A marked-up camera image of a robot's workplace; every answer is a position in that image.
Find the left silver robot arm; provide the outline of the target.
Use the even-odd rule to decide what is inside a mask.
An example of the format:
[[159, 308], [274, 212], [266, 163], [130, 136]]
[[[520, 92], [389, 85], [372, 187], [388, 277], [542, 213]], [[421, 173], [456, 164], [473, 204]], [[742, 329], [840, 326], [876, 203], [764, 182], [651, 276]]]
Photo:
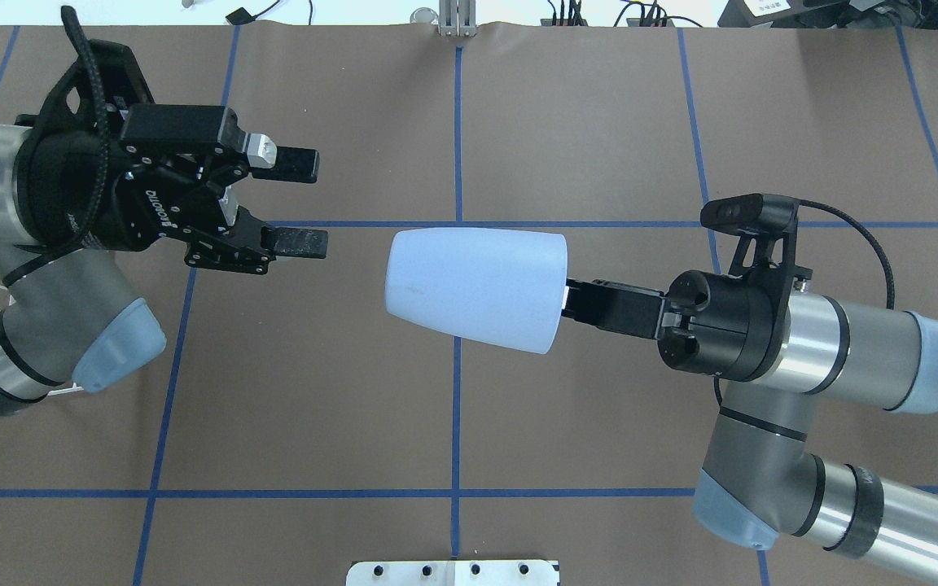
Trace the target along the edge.
[[37, 114], [0, 124], [0, 420], [75, 383], [107, 389], [166, 348], [115, 260], [163, 238], [196, 269], [264, 275], [323, 259], [323, 230], [256, 218], [237, 181], [315, 183], [320, 153], [239, 127], [225, 105], [153, 99], [133, 51], [77, 41]]

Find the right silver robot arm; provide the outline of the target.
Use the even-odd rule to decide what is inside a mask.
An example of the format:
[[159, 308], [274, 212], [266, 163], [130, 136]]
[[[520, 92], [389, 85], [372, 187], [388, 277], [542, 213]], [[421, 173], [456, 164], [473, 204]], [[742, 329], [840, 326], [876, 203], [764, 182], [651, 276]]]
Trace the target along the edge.
[[793, 536], [938, 585], [938, 496], [811, 448], [825, 404], [938, 413], [938, 321], [798, 291], [804, 272], [687, 271], [666, 290], [569, 281], [563, 315], [651, 339], [664, 363], [721, 386], [693, 515], [767, 550]]

